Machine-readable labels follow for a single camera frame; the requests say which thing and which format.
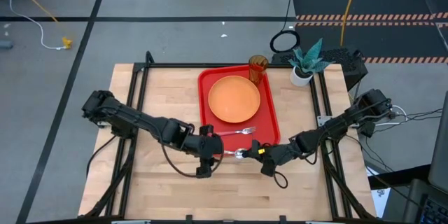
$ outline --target white cable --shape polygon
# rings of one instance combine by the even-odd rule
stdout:
[[[407,122],[407,114],[406,114],[406,112],[405,112],[405,110],[404,109],[402,109],[400,106],[397,106],[397,105],[393,105],[392,107],[394,107],[394,108],[397,108],[397,109],[400,109],[402,112],[403,112],[403,115],[405,115],[405,122]],[[379,124],[376,124],[376,126],[383,126],[383,125],[399,125],[399,124],[401,124],[401,123],[404,123],[404,122],[385,122],[385,123],[379,123]]]
[[[52,48],[52,47],[49,47],[49,46],[47,46],[46,44],[44,44],[44,43],[43,43],[43,28],[42,28],[42,25],[39,24],[38,22],[32,20],[30,17],[27,17],[26,15],[22,15],[22,14],[20,14],[20,13],[16,13],[16,12],[14,11],[14,9],[13,9],[13,0],[9,0],[9,8],[11,9],[11,11],[12,11],[14,14],[16,14],[16,15],[18,15],[18,16],[20,16],[20,17],[23,17],[23,18],[28,19],[29,21],[31,21],[31,22],[33,22],[34,24],[38,25],[39,28],[41,28],[41,44],[42,44],[43,47],[45,47],[45,48],[47,48],[47,49],[52,49],[52,50],[67,49],[65,46],[57,47],[57,48]]]

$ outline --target white pot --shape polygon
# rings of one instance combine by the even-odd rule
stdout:
[[[298,87],[303,87],[304,85],[308,84],[309,80],[311,80],[311,78],[313,76],[310,75],[308,78],[301,78],[301,77],[297,76],[297,74],[295,74],[295,68],[296,68],[296,66],[294,66],[293,70],[291,71],[291,75],[289,76],[289,79],[291,80],[292,84],[294,84]]]

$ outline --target floor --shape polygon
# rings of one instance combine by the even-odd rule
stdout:
[[[18,12],[45,16],[29,0],[13,1]],[[91,91],[108,88],[114,64],[141,62],[147,50],[156,62],[247,62],[254,54],[271,57],[269,40],[282,27],[288,4],[288,0],[98,0],[99,9],[92,12],[96,0],[37,1],[57,17],[73,18],[61,25],[42,22],[45,43],[60,46],[63,31],[69,31],[75,42],[71,50],[47,50],[40,46],[35,24],[0,22],[0,38],[15,44],[12,50],[0,51],[0,216],[4,223],[16,222],[19,215],[27,222],[76,217],[97,133],[81,118],[81,106]],[[89,25],[91,14],[178,18]],[[12,15],[8,0],[0,0],[0,16]],[[191,18],[209,16],[216,18],[208,22]],[[240,19],[232,22],[229,17]],[[286,38],[278,48],[293,43]],[[368,64],[367,68],[360,93],[379,88],[408,113],[442,107],[448,83],[438,80],[448,79],[446,64]],[[60,104],[61,98],[68,99],[66,106]],[[56,131],[52,125],[58,123]],[[424,165],[431,161],[437,126],[437,120],[409,122],[368,141],[392,169]],[[51,151],[48,163],[36,173],[42,177],[34,201],[28,196],[25,202],[30,204],[29,212],[20,214],[43,150]],[[367,156],[366,160],[375,162]],[[394,219],[401,199],[391,198],[386,216]]]

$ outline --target yellow cable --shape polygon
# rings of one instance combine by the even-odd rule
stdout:
[[[342,20],[341,45],[340,46],[342,46],[344,44],[345,22],[347,20],[347,15],[349,14],[350,5],[351,5],[351,0],[349,0],[347,7],[345,8],[345,14],[344,14],[344,18]]]
[[[41,4],[39,4],[36,0],[31,0],[33,1],[33,3],[35,3],[42,11],[44,11],[45,13],[47,13],[47,15],[49,15],[57,24],[60,24],[59,21],[57,21],[56,17],[54,17],[53,15],[51,15],[50,11],[46,10],[44,7],[42,7]],[[71,44],[73,43],[72,40],[63,37],[62,38],[62,42],[64,44],[64,46],[66,46],[67,48],[71,47]]]

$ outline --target amber glass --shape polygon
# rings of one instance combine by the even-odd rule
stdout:
[[[249,80],[253,84],[258,85],[261,82],[268,64],[263,55],[254,55],[249,59]]]

